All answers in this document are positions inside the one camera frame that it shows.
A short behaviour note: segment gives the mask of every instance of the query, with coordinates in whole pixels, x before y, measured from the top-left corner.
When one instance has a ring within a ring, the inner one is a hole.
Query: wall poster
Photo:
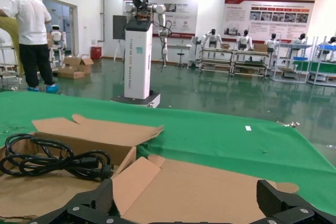
[[[225,0],[224,41],[235,41],[249,30],[253,42],[263,43],[272,33],[290,42],[308,32],[315,1],[304,0]]]
[[[132,3],[132,0],[123,0],[123,14],[125,5]],[[172,22],[170,28],[173,32],[170,38],[190,39],[195,36],[198,0],[149,0],[153,5],[164,5],[166,7],[166,20]],[[157,14],[154,14],[154,22],[158,23]],[[153,35],[158,35],[158,26],[153,26]]]

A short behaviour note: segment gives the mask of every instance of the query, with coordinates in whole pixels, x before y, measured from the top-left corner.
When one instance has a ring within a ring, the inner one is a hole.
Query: coiled cable
[[[19,141],[30,140],[40,147],[45,155],[17,153],[13,146]],[[17,177],[40,176],[55,170],[66,170],[81,179],[95,180],[110,178],[112,166],[109,154],[101,150],[88,151],[74,155],[73,150],[60,141],[38,138],[29,134],[14,134],[5,141],[5,157],[0,160],[0,171]],[[54,156],[49,148],[59,149],[59,156]],[[5,168],[10,162],[18,169]]]

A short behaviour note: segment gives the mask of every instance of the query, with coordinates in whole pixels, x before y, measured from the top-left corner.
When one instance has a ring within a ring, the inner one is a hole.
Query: cardboard box
[[[136,159],[136,146],[158,136],[163,127],[86,119],[72,116],[74,121],[53,118],[33,121],[37,137],[59,140],[69,145],[75,155],[103,150],[109,153],[117,176]],[[15,145],[20,153],[41,153],[30,141]],[[0,149],[0,159],[5,148]],[[54,155],[59,150],[51,149]],[[0,176],[0,219],[11,222],[28,221],[64,206],[76,193],[96,189],[98,182],[78,179],[59,170],[38,177]]]
[[[66,57],[58,68],[58,74],[63,78],[82,78],[84,74],[91,73],[92,64],[93,61],[87,57]]]
[[[78,79],[85,77],[85,74],[83,72],[78,71],[77,68],[62,65],[58,68],[58,77],[68,79]]]
[[[254,44],[253,51],[254,52],[267,52],[268,46],[265,44]]]
[[[52,47],[54,45],[54,42],[53,42],[53,35],[51,34],[47,34],[47,41],[48,41],[48,47]]]
[[[150,155],[113,178],[113,199],[121,217],[137,223],[250,223],[265,217],[256,200],[258,180]],[[291,183],[270,183],[298,191]]]
[[[221,44],[221,48],[222,48],[222,49],[230,49],[230,44],[222,43],[222,44]]]

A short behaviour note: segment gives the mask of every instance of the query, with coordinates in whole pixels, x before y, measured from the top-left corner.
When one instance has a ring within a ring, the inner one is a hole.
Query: green fabric
[[[2,143],[13,133],[34,131],[31,120],[71,119],[74,113],[92,119],[164,125],[157,138],[139,147],[140,155],[154,153],[292,182],[300,187],[305,200],[336,215],[336,169],[298,131],[275,122],[34,92],[0,93],[0,104]],[[246,125],[252,131],[246,131]]]
[[[297,70],[301,70],[301,64],[302,66],[302,71],[307,71],[308,69],[308,62],[300,62],[300,61],[294,61],[293,64],[298,65]],[[317,62],[312,62],[311,63],[311,71],[317,71]],[[326,73],[336,73],[336,64],[320,64],[320,69],[319,72],[326,72]]]

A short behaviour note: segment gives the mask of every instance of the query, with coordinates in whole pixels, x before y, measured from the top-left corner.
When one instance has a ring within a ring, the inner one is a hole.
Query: shiny floor
[[[60,93],[109,100],[123,92],[123,65],[96,61],[91,76],[60,79]],[[3,90],[25,90],[14,79]],[[161,93],[160,108],[246,116],[284,123],[299,122],[297,130],[336,166],[336,88],[274,82],[256,77],[152,65],[151,88]]]

